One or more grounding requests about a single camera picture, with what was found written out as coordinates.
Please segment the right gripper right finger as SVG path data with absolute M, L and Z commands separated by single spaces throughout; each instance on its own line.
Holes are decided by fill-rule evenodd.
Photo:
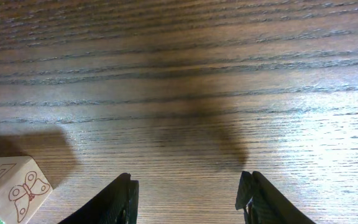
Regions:
M 241 173 L 235 208 L 246 224 L 314 224 L 258 171 Z

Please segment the green R block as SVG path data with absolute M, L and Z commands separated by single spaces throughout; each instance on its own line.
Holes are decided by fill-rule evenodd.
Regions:
M 0 223 L 28 223 L 52 191 L 32 157 L 0 157 Z

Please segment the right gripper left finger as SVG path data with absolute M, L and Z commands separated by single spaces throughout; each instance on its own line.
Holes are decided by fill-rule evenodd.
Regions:
M 122 173 L 59 224 L 136 224 L 139 182 Z

